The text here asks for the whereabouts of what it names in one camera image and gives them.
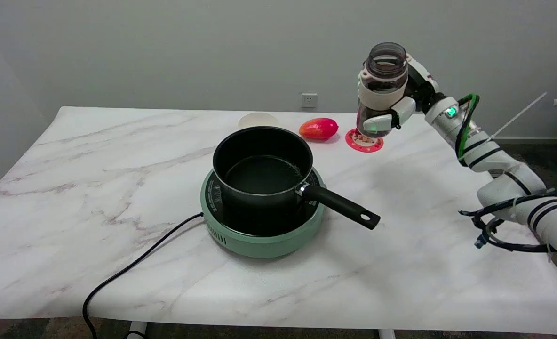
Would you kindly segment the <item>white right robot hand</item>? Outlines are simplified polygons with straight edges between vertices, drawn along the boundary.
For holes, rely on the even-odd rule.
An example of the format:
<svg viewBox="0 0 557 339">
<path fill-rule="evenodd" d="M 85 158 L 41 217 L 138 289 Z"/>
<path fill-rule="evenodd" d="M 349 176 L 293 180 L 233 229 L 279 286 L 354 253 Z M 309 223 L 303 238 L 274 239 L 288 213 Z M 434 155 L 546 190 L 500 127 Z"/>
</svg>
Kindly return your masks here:
<svg viewBox="0 0 557 339">
<path fill-rule="evenodd" d="M 404 64 L 406 71 L 388 79 L 372 71 L 369 61 L 363 64 L 357 85 L 357 130 L 365 137 L 385 137 L 393 129 L 401 129 L 440 92 L 431 73 L 410 54 Z"/>
</svg>

